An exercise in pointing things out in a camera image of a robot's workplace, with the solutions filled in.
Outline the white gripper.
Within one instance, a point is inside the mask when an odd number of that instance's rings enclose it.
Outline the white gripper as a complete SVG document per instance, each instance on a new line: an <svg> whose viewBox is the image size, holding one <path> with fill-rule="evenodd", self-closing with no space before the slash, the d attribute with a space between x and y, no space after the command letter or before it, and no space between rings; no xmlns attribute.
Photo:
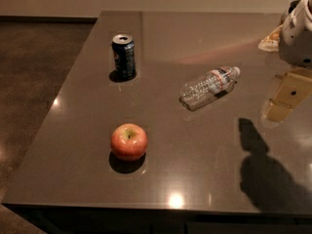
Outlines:
<svg viewBox="0 0 312 234"><path fill-rule="evenodd" d="M303 68L312 67L312 0L291 2L280 33L279 55L293 67L275 76L273 91L263 104L261 120L268 128L283 123L312 95L312 70Z"/></svg>

